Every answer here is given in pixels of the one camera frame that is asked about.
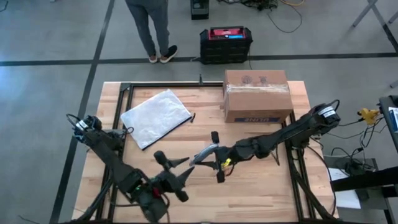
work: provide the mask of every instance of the white pouch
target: white pouch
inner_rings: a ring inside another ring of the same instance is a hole
[[[121,115],[124,125],[134,128],[131,136],[142,150],[190,118],[191,113],[171,90],[163,91]]]

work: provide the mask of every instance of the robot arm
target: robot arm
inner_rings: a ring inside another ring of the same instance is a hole
[[[213,147],[211,151],[205,149],[205,152],[202,151],[195,156],[191,164],[210,166],[218,170],[217,181],[220,183],[224,182],[224,173],[220,167],[248,161],[253,156],[259,159],[265,158],[269,156],[278,144],[288,139],[292,141],[293,148],[305,148],[309,144],[310,136],[315,134],[323,135],[338,126],[340,117],[336,114],[334,107],[332,107],[334,102],[315,106],[296,122],[270,135],[242,139],[237,141],[232,147]],[[212,152],[215,153],[216,161],[202,162],[205,158],[203,155],[209,155]]]
[[[182,202],[188,200],[187,193],[182,189],[193,167],[179,176],[175,176],[170,171],[171,168],[187,161],[188,157],[168,160],[162,151],[157,151],[154,157],[164,170],[150,179],[143,171],[125,164],[115,154],[116,151],[122,149],[126,133],[120,135],[114,131],[108,133],[103,131],[101,121],[95,116],[87,116],[84,120],[70,114],[67,117],[74,126],[75,138],[90,147],[111,170],[111,179],[107,181],[88,211],[78,219],[79,221],[91,218],[98,206],[98,201],[105,196],[112,183],[118,186],[118,190],[130,203],[140,206],[145,218],[150,222],[158,222],[167,213],[169,202],[165,203],[162,198],[165,192],[175,193]],[[70,117],[77,119],[77,122],[73,122]]]

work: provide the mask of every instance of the gray floor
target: gray floor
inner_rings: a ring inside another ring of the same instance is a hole
[[[179,57],[199,55],[198,34],[213,26],[247,26],[252,30],[252,55],[391,53],[392,44],[371,11],[357,28],[351,23],[366,1],[307,1],[298,7],[303,24],[293,34],[278,31],[265,11],[211,1],[210,19],[191,21],[187,0],[170,0],[170,42],[180,47]],[[11,0],[0,12],[0,62],[25,60],[92,59],[100,36],[108,0]],[[398,2],[379,1],[384,20]],[[298,23],[298,15],[285,6],[271,16],[284,29]],[[398,37],[398,21],[389,25]],[[116,0],[101,58],[145,57],[134,21],[123,0]],[[311,105],[341,100],[342,123],[357,119],[361,108],[376,108],[380,96],[398,94],[388,85],[398,79],[398,57],[252,61],[253,69],[283,69],[289,80],[304,80]],[[106,81],[222,80],[225,69],[249,69],[249,63],[202,65],[179,62],[99,65],[87,105],[95,114],[102,83]],[[67,155],[71,127],[65,113],[77,114],[90,65],[0,67],[0,220],[26,223],[25,218],[48,223]],[[364,124],[336,128],[340,136],[355,134]],[[358,139],[323,138],[324,154],[333,147],[351,152]],[[398,153],[387,130],[375,134],[366,157],[380,168],[397,165]],[[60,221],[70,219],[79,186],[85,151],[76,152]],[[398,221],[398,201],[391,200]],[[377,210],[339,208],[344,220],[386,223]]]

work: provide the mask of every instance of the person's leg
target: person's leg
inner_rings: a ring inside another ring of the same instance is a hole
[[[169,0],[147,0],[149,3],[146,7],[148,14],[154,21],[156,29],[156,37],[159,43],[160,62],[167,63],[177,53],[177,46],[169,47],[169,25],[168,5]]]
[[[126,4],[136,22],[139,38],[141,39],[150,60],[157,59],[155,44],[149,31],[148,12],[144,6],[136,4],[134,0],[126,0]]]

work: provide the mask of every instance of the yellow clamp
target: yellow clamp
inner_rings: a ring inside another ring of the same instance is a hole
[[[362,119],[364,119],[368,125],[374,124],[379,114],[379,110],[368,110],[366,108],[363,108],[358,112],[358,115],[362,116]]]
[[[229,163],[230,163],[230,162],[231,162],[231,159],[228,158],[225,162],[223,162],[223,163],[221,164],[221,167],[222,167],[223,169],[225,169],[226,167],[229,166]]]

